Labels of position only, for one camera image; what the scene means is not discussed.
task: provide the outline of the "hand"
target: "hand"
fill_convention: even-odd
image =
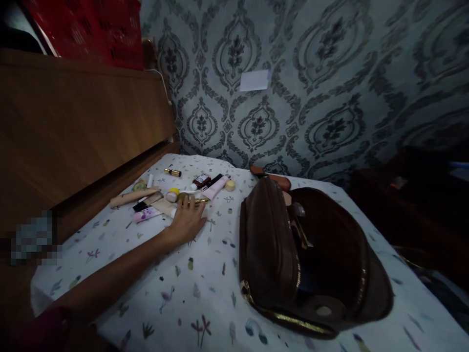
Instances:
[[[198,208],[195,206],[194,196],[191,196],[190,202],[187,196],[178,201],[176,215],[169,227],[171,240],[175,241],[177,246],[193,240],[200,232],[207,221],[207,218],[202,217],[204,209],[205,203],[200,204]]]

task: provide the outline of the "pink tube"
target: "pink tube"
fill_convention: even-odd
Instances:
[[[136,223],[139,223],[143,220],[147,220],[147,219],[150,219],[150,218],[154,218],[155,216],[157,215],[160,215],[161,212],[155,208],[153,208],[152,206],[142,210],[141,212],[138,212],[138,213],[135,213],[133,215],[133,220],[136,222]]]
[[[205,191],[202,192],[204,196],[208,199],[212,200],[218,192],[225,186],[225,183],[231,178],[230,175],[226,174],[217,182],[215,182],[212,186],[207,188]]]

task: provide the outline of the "fingers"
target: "fingers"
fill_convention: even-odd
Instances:
[[[179,198],[178,201],[177,201],[177,208],[178,209],[182,209],[182,204],[183,204],[183,199],[182,198]]]
[[[189,203],[189,210],[195,209],[195,197],[191,196],[191,202]]]
[[[197,209],[197,215],[199,218],[202,217],[202,214],[204,213],[204,209],[205,209],[205,202],[199,204],[199,208]]]
[[[189,196],[184,197],[183,209],[189,209]]]

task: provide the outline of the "wallpaper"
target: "wallpaper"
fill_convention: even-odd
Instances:
[[[181,150],[344,185],[469,135],[469,2],[143,0]],[[241,73],[270,69],[267,90]]]

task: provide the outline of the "wooden headboard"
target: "wooden headboard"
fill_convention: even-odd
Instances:
[[[179,151],[157,73],[0,49],[0,76],[4,234],[53,209],[60,244]]]

